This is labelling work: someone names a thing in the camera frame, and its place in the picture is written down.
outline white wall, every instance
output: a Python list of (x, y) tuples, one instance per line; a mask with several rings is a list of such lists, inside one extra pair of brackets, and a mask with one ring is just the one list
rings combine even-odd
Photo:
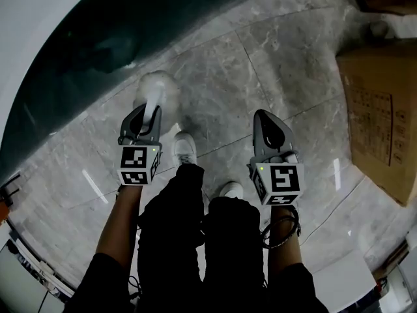
[(330, 313), (357, 302), (376, 285), (361, 252), (357, 250), (314, 273), (313, 279), (316, 296)]
[(12, 312), (38, 313), (46, 292), (46, 288), (4, 247), (0, 252), (0, 298), (4, 304)]
[(80, 0), (0, 0), (0, 145), (14, 98), (37, 53)]
[(399, 267), (391, 271), (387, 279), (388, 293), (379, 301), (382, 313), (400, 313), (411, 305), (412, 300)]

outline black pants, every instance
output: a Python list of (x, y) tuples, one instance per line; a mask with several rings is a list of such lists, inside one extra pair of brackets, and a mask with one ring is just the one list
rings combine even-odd
[[(222, 197), (211, 201), (204, 216), (203, 173), (196, 165), (182, 165), (139, 217), (139, 310), (261, 305), (259, 211), (246, 201)], [(207, 268), (202, 282), (195, 249), (203, 243)]]

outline shoe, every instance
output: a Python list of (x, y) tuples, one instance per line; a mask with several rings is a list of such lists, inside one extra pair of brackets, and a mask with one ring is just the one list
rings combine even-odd
[(194, 139), (187, 132), (178, 132), (171, 148), (172, 160), (177, 169), (182, 164), (197, 164), (197, 149)]
[(220, 197), (238, 198), (243, 200), (243, 186), (237, 182), (229, 182), (223, 187), (220, 192)]

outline black cable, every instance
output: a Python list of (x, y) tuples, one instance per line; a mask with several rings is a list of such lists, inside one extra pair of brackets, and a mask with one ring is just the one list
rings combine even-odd
[[(131, 278), (133, 278), (133, 279), (135, 280), (136, 285), (131, 283), (131, 281), (130, 281), (130, 279), (131, 279)], [(129, 284), (130, 284), (131, 286), (133, 286), (134, 288), (137, 288), (138, 290), (140, 290), (140, 289), (141, 289), (141, 287), (140, 287), (140, 285), (139, 285), (139, 281), (137, 280), (137, 278), (136, 278), (135, 276), (132, 276), (132, 275), (130, 275), (130, 276), (129, 276)]]
[[(262, 241), (263, 241), (263, 248), (266, 249), (274, 249), (277, 248), (279, 246), (282, 246), (284, 243), (286, 243), (290, 237), (292, 237), (294, 235), (294, 233), (297, 233), (298, 236), (300, 236), (301, 233), (301, 226), (300, 226), (300, 219), (298, 217), (298, 212), (295, 209), (295, 207), (293, 206), (288, 206), (285, 207), (287, 210), (289, 210), (293, 215), (292, 216), (281, 216), (279, 217), (274, 223), (269, 224), (262, 232), (261, 237), (262, 237)], [(280, 224), (281, 222), (284, 221), (291, 221), (294, 223), (293, 227), (291, 228), (290, 232), (280, 241), (278, 241), (278, 243), (275, 243), (273, 246), (271, 244), (267, 244), (266, 240), (269, 239), (268, 233), (271, 231), (271, 229), (276, 226), (277, 224)]]
[(379, 279), (379, 283), (381, 285), (381, 289), (383, 290), (388, 285), (388, 279), (386, 277), (383, 277)]
[(42, 306), (44, 305), (44, 302), (45, 302), (45, 299), (46, 299), (46, 296), (48, 295), (48, 293), (49, 293), (48, 291), (45, 293), (44, 300), (42, 300), (42, 302), (41, 302), (41, 304), (39, 306), (38, 313), (40, 312)]
[[(131, 278), (133, 278), (135, 280), (136, 284), (131, 283), (131, 281), (130, 281)], [(137, 280), (137, 278), (135, 276), (130, 275), (128, 282), (131, 286), (133, 286), (134, 288), (137, 289), (137, 292), (131, 294), (129, 296), (129, 299), (132, 300), (132, 299), (135, 299), (136, 297), (139, 297), (139, 299), (140, 299), (141, 294), (142, 294), (142, 290), (141, 290), (141, 286), (139, 285), (139, 281)]]

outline floor tile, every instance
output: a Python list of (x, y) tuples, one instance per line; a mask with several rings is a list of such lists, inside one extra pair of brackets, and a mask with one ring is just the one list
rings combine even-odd
[(348, 165), (330, 177), (318, 176), (306, 187), (298, 200), (301, 243), (331, 215), (364, 177), (356, 166)]
[(268, 108), (235, 33), (204, 43), (163, 64), (180, 83), (177, 122), (203, 155), (252, 133), (253, 114)]
[(417, 201), (407, 208), (398, 209), (394, 219), (387, 224), (385, 231), (379, 235), (364, 257), (368, 267), (375, 270), (404, 241), (410, 228), (417, 223)]
[(349, 26), (343, 31), (341, 21), (350, 14), (355, 14), (350, 7), (309, 10), (238, 30), (278, 117), (286, 119), (343, 93), (336, 54), (338, 43), (351, 33)]
[(199, 24), (198, 27), (194, 27), (195, 29), (189, 29), (173, 47), (180, 54), (254, 22), (303, 10), (349, 3), (354, 3), (354, 0), (242, 0), (231, 3), (228, 9), (220, 15), (208, 16), (206, 23)]
[(316, 177), (331, 177), (334, 163), (343, 169), (351, 163), (347, 106), (344, 95), (300, 113), (285, 123), (295, 136), (295, 148), (306, 167), (306, 185)]
[(119, 182), (117, 169), (120, 168), (121, 146), (117, 139), (123, 119), (134, 109), (133, 103), (137, 81), (117, 93), (103, 105), (89, 111), (82, 126), (100, 155), (112, 178)]
[(51, 198), (70, 208), (118, 189), (82, 125), (76, 127), (45, 161), (37, 175)]
[(110, 192), (66, 211), (66, 215), (81, 233), (84, 243), (96, 247), (115, 201), (116, 192)]
[[(371, 250), (376, 252), (383, 237), (392, 237), (391, 223), (400, 211), (401, 207), (366, 177), (302, 243), (304, 263), (310, 270), (318, 270), (354, 248), (364, 255)], [(415, 219), (415, 208), (412, 213), (410, 218)], [(367, 257), (370, 269), (374, 270), (377, 264), (372, 259), (372, 255)]]

